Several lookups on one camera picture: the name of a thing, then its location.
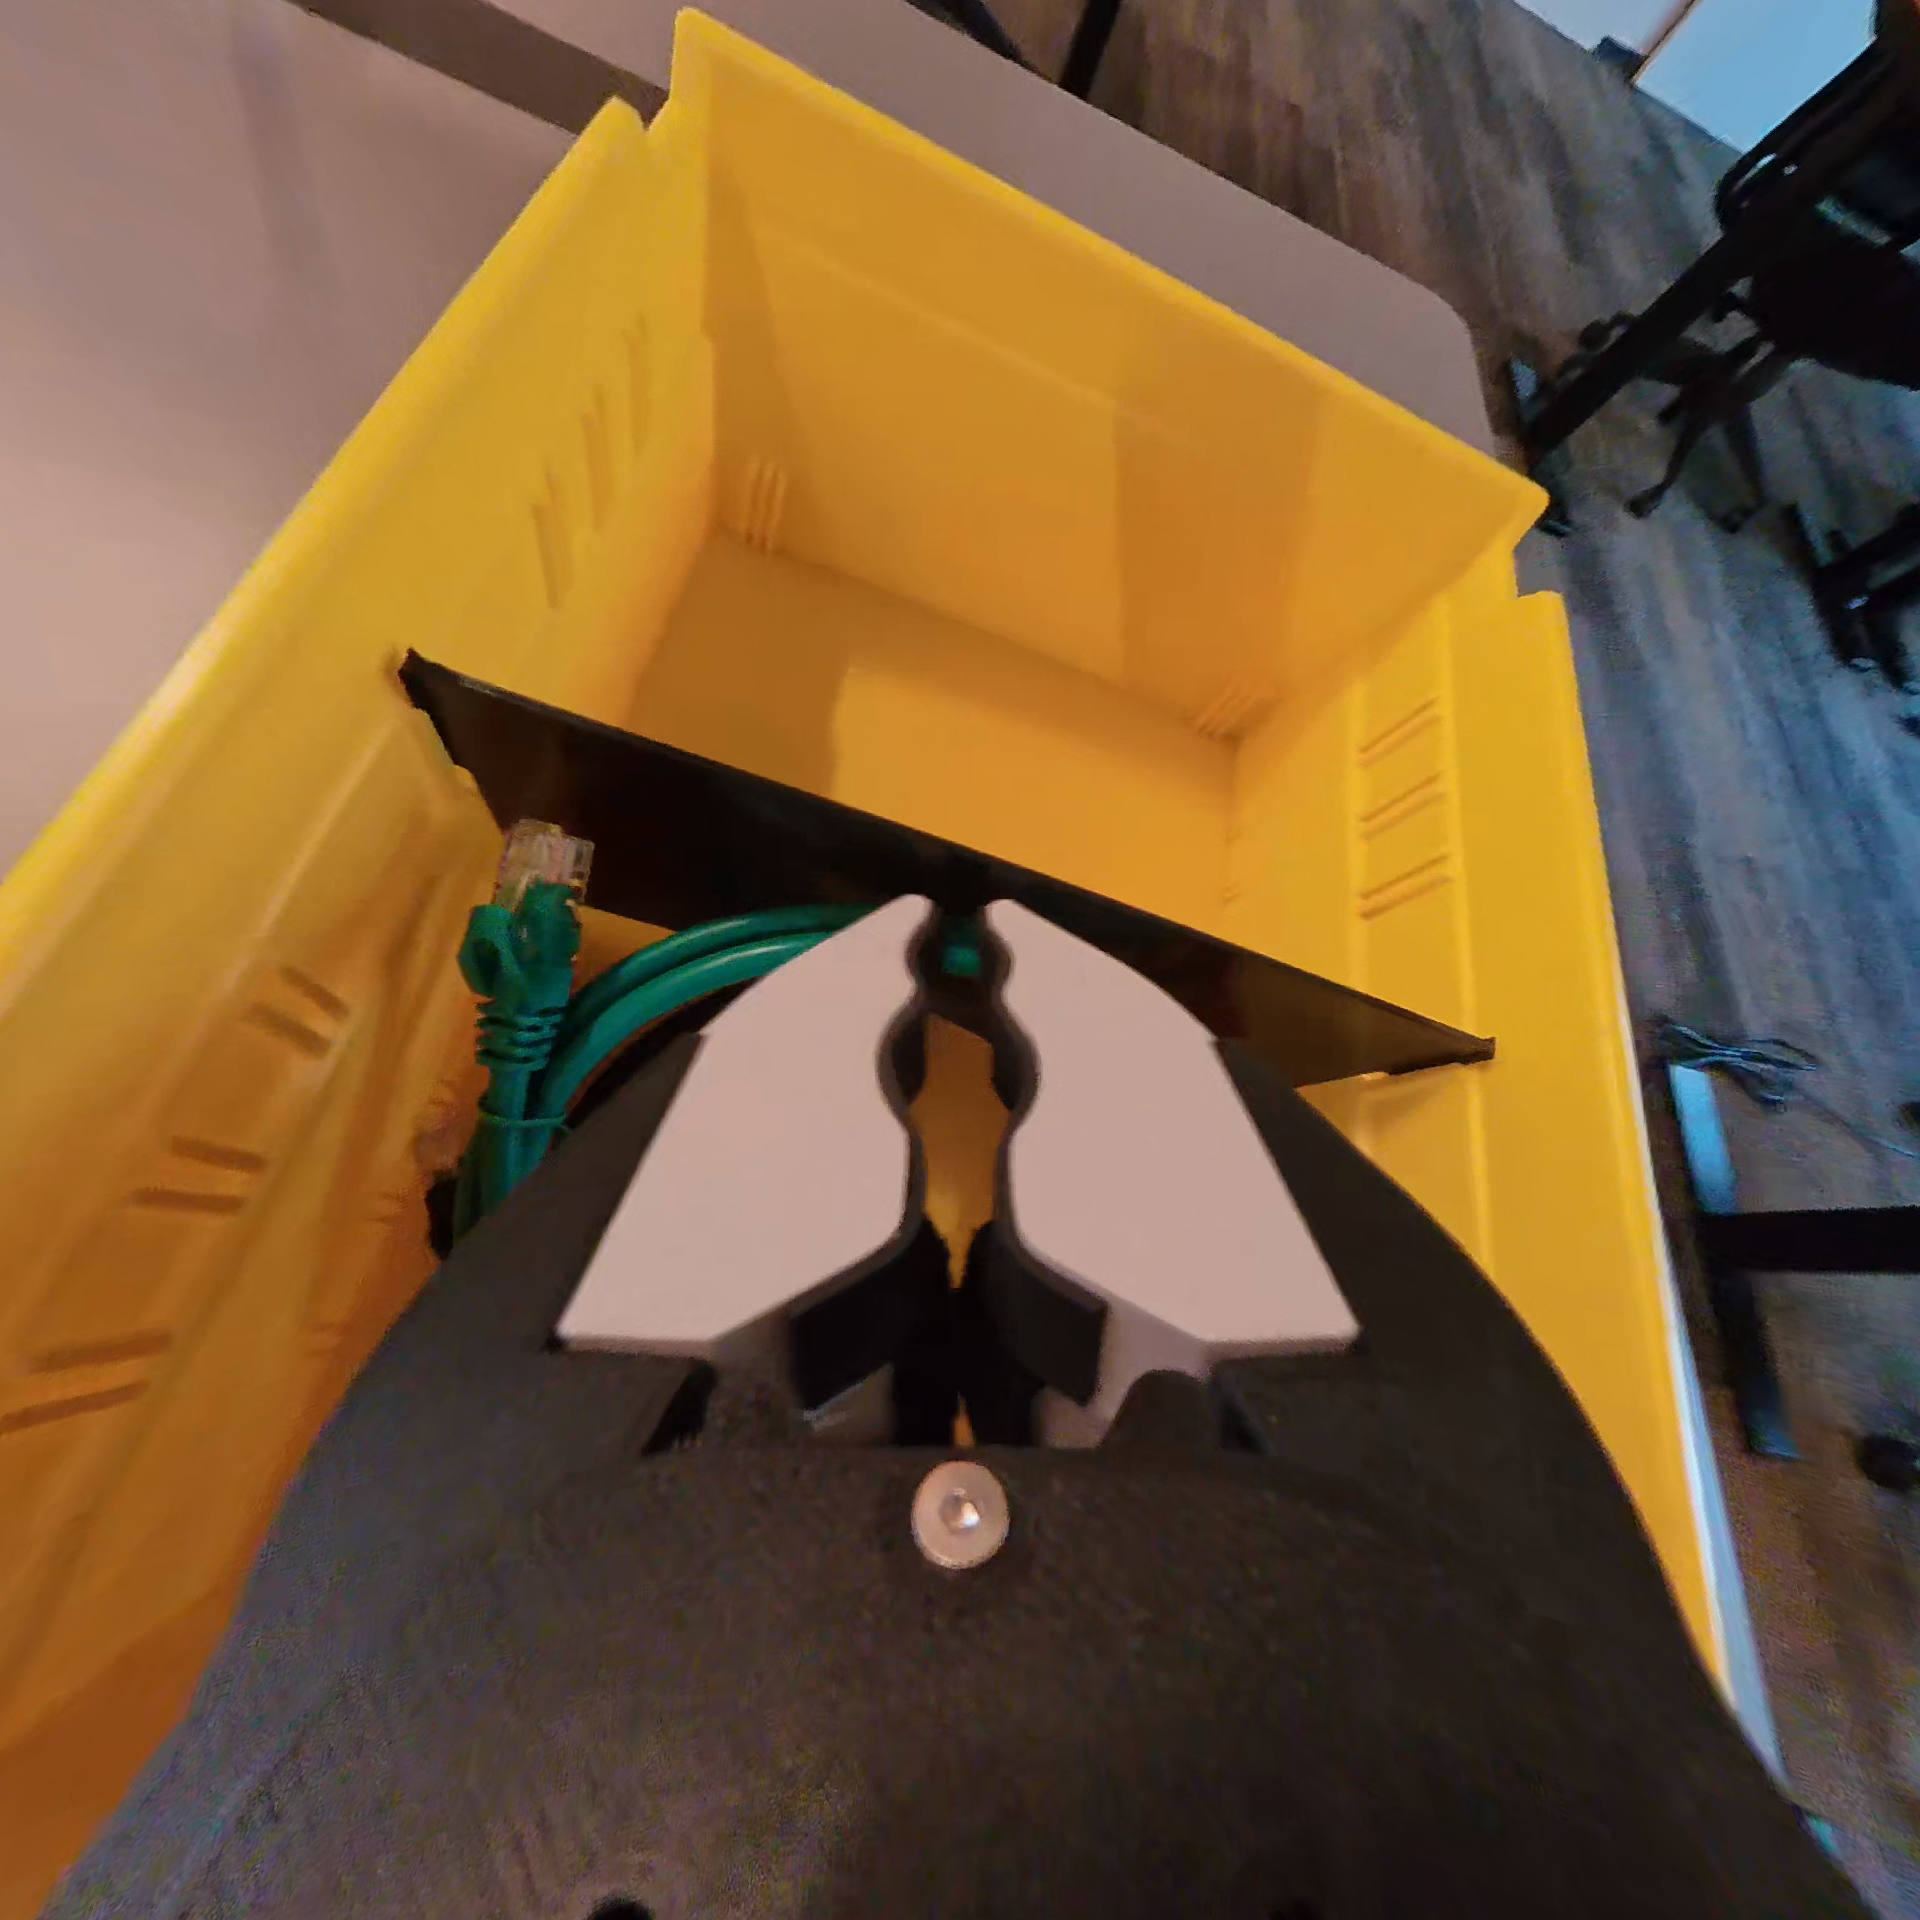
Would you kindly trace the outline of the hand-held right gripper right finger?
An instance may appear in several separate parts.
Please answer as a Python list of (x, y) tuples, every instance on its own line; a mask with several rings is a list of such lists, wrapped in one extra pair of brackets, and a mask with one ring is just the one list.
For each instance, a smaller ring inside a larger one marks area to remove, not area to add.
[(1356, 1309), (1211, 1032), (1038, 911), (981, 911), (1008, 1123), (972, 1290), (1035, 1414), (1154, 1374), (1342, 1353)]

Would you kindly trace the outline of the black office chair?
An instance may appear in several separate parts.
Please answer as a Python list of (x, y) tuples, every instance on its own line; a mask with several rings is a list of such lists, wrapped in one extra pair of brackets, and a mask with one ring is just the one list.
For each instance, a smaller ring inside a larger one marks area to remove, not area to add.
[(1722, 173), (1713, 219), (1683, 271), (1641, 309), (1590, 322), (1553, 372), (1504, 366), (1547, 531), (1572, 527), (1564, 445), (1629, 384), (1669, 391), (1657, 421), (1674, 437), (1626, 511), (1650, 517), (1718, 434), (1744, 488), (1715, 520), (1728, 533), (1773, 508), (1756, 409), (1792, 367), (1916, 391), (1916, 4), (1873, 4), (1865, 47)]

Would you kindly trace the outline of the yellow plastic bin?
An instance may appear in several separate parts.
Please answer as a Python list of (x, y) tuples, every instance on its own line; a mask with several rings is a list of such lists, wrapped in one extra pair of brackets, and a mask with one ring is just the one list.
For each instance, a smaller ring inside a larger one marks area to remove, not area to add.
[(1459, 1238), (1734, 1678), (1541, 491), (683, 13), (4, 878), (4, 1915), (425, 1277), (472, 678), (1494, 1042), (1312, 1102)]

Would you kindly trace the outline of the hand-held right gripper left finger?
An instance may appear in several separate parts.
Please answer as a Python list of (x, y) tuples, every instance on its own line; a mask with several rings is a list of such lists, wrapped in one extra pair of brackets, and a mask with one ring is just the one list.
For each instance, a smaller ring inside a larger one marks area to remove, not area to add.
[(910, 1115), (938, 918), (923, 893), (889, 899), (707, 1020), (561, 1347), (758, 1368), (807, 1414), (896, 1363), (941, 1247)]

